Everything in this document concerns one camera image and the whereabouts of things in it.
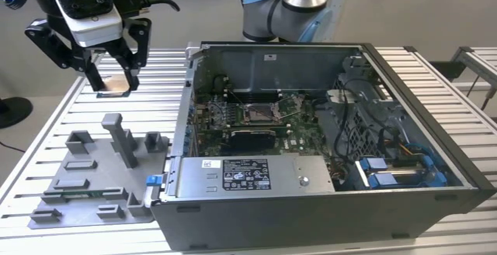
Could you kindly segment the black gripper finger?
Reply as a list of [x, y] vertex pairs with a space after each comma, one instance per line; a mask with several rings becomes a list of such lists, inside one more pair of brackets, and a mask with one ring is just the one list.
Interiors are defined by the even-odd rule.
[[76, 43], [64, 19], [35, 19], [25, 28], [25, 35], [61, 69], [73, 68], [84, 74], [93, 91], [104, 88], [104, 81], [92, 61], [92, 50]]
[[152, 21], [141, 18], [127, 19], [125, 22], [129, 26], [128, 34], [137, 43], [137, 51], [131, 51], [124, 37], [107, 43], [107, 51], [124, 69], [128, 91], [135, 91], [139, 87], [139, 72], [148, 61]]

